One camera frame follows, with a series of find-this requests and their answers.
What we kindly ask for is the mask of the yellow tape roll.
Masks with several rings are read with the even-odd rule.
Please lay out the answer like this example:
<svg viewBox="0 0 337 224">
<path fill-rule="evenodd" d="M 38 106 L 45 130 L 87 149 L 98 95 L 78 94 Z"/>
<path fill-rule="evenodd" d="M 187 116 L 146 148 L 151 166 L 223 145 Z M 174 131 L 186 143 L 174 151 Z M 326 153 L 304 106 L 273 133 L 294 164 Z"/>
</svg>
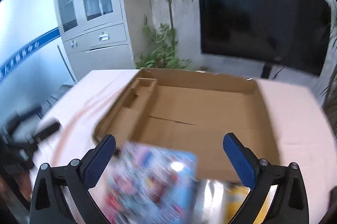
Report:
<svg viewBox="0 0 337 224">
<path fill-rule="evenodd" d="M 231 221 L 232 217 L 235 215 L 235 213 L 240 208 L 243 201 L 246 199 L 250 192 L 250 189 L 241 185 L 231 184 L 229 189 L 229 201 L 227 203 L 226 207 L 226 221 L 229 223 Z M 264 201 L 264 204 L 262 208 L 260 209 L 260 212 L 258 216 L 256 217 L 254 223 L 262 223 L 265 219 L 265 216 L 267 214 L 267 211 L 269 209 L 269 197 L 270 195 L 267 195 L 266 200 Z"/>
</svg>

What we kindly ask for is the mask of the silver metal cylinder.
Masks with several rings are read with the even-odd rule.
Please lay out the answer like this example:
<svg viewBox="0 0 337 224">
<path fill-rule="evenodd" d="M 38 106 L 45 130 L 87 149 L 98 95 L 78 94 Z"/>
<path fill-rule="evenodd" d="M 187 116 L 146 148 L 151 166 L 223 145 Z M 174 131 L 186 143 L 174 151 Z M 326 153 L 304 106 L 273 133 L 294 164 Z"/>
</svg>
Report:
<svg viewBox="0 0 337 224">
<path fill-rule="evenodd" d="M 191 223 L 227 223 L 230 183 L 201 180 L 191 215 Z"/>
</svg>

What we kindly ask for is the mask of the colourful picture box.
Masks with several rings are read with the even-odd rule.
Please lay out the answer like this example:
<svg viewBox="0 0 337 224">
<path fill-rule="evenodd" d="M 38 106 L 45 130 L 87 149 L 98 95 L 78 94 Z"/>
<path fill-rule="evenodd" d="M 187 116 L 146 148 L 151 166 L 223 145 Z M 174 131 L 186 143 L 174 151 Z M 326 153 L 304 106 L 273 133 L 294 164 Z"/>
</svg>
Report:
<svg viewBox="0 0 337 224">
<path fill-rule="evenodd" d="M 110 223 L 186 223 L 196 155 L 126 142 L 113 160 L 102 209 Z"/>
</svg>

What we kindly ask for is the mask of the brown cardboard box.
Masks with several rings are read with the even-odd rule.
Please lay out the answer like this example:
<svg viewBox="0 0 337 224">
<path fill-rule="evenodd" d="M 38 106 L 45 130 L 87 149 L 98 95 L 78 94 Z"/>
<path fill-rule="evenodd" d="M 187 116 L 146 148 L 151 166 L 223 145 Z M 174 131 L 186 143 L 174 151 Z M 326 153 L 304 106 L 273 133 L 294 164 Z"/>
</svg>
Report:
<svg viewBox="0 0 337 224">
<path fill-rule="evenodd" d="M 119 147 L 134 141 L 188 151 L 198 158 L 198 178 L 237 182 L 223 150 L 227 133 L 234 133 L 258 158 L 279 164 L 269 113 L 255 80 L 149 68 L 122 88 L 92 137 L 99 142 L 113 135 Z"/>
</svg>

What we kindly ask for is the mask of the grey glass-door cabinet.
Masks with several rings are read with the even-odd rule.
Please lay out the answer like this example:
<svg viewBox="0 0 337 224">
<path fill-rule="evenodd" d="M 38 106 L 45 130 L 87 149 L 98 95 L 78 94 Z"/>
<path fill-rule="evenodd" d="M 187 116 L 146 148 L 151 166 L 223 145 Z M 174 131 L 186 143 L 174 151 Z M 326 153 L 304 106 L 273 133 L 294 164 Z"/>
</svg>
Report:
<svg viewBox="0 0 337 224">
<path fill-rule="evenodd" d="M 135 68 L 123 0 L 54 0 L 54 4 L 77 80 L 93 70 Z"/>
</svg>

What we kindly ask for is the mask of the green leafy plant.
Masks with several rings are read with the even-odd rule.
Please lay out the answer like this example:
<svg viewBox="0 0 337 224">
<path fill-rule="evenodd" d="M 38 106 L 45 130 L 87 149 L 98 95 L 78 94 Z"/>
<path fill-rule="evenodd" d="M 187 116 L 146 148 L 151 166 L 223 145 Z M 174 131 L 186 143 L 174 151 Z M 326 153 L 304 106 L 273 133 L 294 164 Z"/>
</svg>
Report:
<svg viewBox="0 0 337 224">
<path fill-rule="evenodd" d="M 137 68 L 206 69 L 199 0 L 124 0 Z"/>
</svg>

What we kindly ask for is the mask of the black television screen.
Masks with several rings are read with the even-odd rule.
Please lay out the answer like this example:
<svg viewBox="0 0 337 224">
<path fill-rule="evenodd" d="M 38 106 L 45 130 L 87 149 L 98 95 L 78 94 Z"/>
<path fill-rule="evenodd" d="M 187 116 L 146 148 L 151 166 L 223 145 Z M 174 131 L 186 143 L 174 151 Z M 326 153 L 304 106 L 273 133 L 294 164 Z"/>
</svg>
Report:
<svg viewBox="0 0 337 224">
<path fill-rule="evenodd" d="M 330 42 L 326 0 L 199 0 L 201 51 L 321 74 Z"/>
</svg>

